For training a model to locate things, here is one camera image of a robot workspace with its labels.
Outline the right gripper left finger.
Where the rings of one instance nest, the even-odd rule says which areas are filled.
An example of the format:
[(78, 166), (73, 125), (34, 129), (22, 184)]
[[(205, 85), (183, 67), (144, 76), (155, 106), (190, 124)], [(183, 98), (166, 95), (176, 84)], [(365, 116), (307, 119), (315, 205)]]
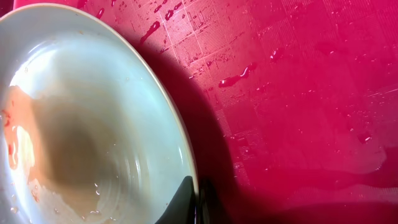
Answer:
[(193, 179), (186, 176), (155, 224), (194, 224), (196, 198)]

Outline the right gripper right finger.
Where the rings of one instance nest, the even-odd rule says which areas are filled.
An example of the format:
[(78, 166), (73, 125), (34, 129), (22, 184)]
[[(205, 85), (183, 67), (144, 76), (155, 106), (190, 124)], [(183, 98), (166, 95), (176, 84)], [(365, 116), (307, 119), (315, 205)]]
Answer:
[(213, 184), (205, 179), (199, 187), (198, 223), (222, 224), (224, 211)]

